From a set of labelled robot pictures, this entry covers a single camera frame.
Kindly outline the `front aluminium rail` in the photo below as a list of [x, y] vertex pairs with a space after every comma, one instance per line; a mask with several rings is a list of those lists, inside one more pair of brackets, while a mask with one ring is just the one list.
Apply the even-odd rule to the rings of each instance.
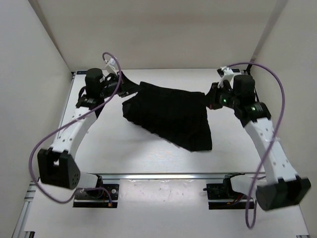
[[100, 174], [107, 180], [145, 180], [145, 179], [223, 179], [226, 174], [222, 173], [149, 173], [149, 174]]

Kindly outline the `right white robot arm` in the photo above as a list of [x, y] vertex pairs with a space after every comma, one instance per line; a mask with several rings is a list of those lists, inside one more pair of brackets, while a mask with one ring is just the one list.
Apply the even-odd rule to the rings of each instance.
[[236, 75], [233, 84], [226, 77], [214, 82], [206, 95], [211, 110], [230, 108], [250, 136], [265, 171], [265, 181], [245, 174], [228, 174], [223, 180], [223, 194], [234, 198], [239, 193], [255, 199], [264, 211], [300, 204], [311, 188], [308, 178], [301, 178], [275, 139], [271, 114], [263, 102], [257, 102], [255, 81], [250, 75]]

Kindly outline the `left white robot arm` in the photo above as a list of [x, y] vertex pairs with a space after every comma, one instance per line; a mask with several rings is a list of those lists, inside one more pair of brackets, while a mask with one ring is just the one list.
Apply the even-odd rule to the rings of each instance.
[[92, 198], [103, 195], [104, 186], [98, 175], [80, 171], [75, 155], [89, 128], [104, 108], [105, 100], [137, 93], [140, 86], [123, 73], [104, 75], [99, 68], [86, 71], [85, 86], [72, 117], [72, 124], [62, 129], [56, 141], [37, 154], [41, 182], [66, 189], [83, 188]]

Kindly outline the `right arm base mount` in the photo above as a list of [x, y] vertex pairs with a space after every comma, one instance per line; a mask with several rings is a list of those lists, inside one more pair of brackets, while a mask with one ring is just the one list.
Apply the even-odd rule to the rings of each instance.
[[209, 210], [244, 210], [246, 195], [229, 188], [227, 179], [222, 182], [207, 182], [203, 189], [207, 193]]

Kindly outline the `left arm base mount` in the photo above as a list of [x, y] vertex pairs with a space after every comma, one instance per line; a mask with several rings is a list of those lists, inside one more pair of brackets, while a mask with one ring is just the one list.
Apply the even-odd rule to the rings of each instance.
[[117, 208], [119, 197], [119, 183], [106, 182], [98, 175], [97, 187], [103, 189], [84, 190], [75, 193], [74, 208]]

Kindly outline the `left aluminium frame rail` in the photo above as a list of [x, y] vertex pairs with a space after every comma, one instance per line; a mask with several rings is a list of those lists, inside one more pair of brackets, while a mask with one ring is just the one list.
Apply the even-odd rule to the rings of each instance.
[[31, 211], [31, 205], [36, 193], [36, 186], [33, 181], [30, 182], [27, 192], [24, 197], [24, 203], [17, 220], [15, 229], [12, 234], [12, 238], [33, 238], [35, 236], [34, 231], [25, 230], [27, 219]]

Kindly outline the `black pleated skirt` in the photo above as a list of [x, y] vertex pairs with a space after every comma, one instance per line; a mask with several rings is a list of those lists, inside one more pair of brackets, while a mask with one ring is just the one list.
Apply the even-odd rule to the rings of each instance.
[[123, 117], [190, 152], [212, 150], [203, 92], [141, 82], [141, 91], [122, 104]]

